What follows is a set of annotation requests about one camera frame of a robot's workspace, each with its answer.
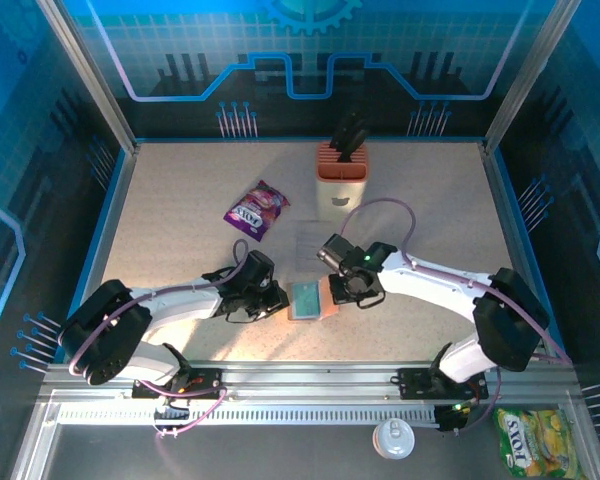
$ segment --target green snack bag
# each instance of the green snack bag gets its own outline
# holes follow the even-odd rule
[[[564,414],[560,410],[498,408],[500,456],[514,477],[586,480]]]

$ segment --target knife block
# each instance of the knife block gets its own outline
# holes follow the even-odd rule
[[[351,162],[338,163],[340,152],[329,142],[318,145],[316,155],[316,192],[318,220],[344,220],[360,205],[369,177],[369,154],[365,145],[351,154]]]

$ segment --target candy bag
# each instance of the candy bag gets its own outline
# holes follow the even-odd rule
[[[498,408],[500,456],[514,477],[586,480],[569,422],[560,410]]]
[[[260,180],[224,215],[224,220],[259,242],[280,216],[282,207],[288,205],[287,197]]]

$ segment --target yellow chip bag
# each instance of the yellow chip bag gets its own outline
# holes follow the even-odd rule
[[[498,408],[493,418],[500,433],[500,455],[511,475],[586,480],[560,410]]]

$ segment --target beige tabletop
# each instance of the beige tabletop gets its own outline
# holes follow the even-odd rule
[[[412,206],[418,222],[411,254],[470,271],[510,266],[476,144],[367,145],[371,168],[365,200],[389,196]],[[232,265],[231,247],[238,238],[275,262],[275,277],[283,285],[320,278],[320,265],[298,253],[298,243],[330,230],[307,223],[317,220],[316,146],[143,145],[104,280],[118,278],[129,287],[190,281]],[[291,202],[260,243],[223,220],[259,179]],[[373,241],[399,245],[407,228],[405,212],[380,204],[354,218],[345,236],[362,247]],[[465,319],[440,307],[390,295],[378,307],[361,311],[347,305],[321,321],[290,322],[282,315],[234,325],[214,318],[165,327],[149,340],[169,342],[192,360],[412,361],[432,359],[445,343],[464,338],[471,329]]]

